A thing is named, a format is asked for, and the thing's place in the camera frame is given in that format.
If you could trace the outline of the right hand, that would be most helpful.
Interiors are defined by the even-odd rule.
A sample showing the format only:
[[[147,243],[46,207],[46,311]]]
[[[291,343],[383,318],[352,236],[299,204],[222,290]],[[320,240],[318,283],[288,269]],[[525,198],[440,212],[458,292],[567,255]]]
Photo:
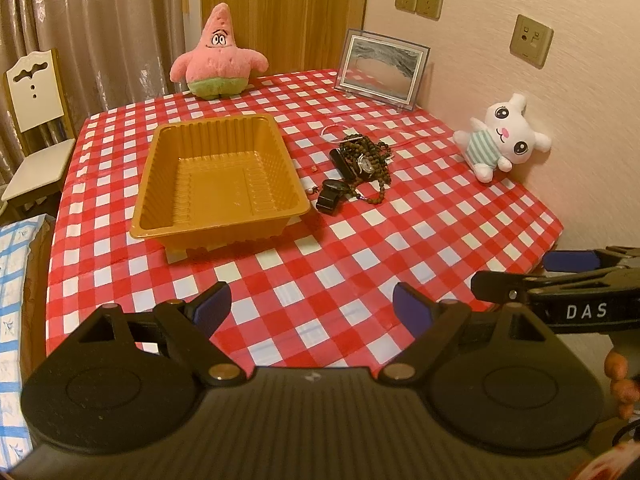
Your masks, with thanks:
[[[620,419],[634,416],[634,407],[639,403],[639,383],[629,376],[628,360],[615,350],[608,352],[604,361],[604,374],[610,380],[610,391],[617,402]]]

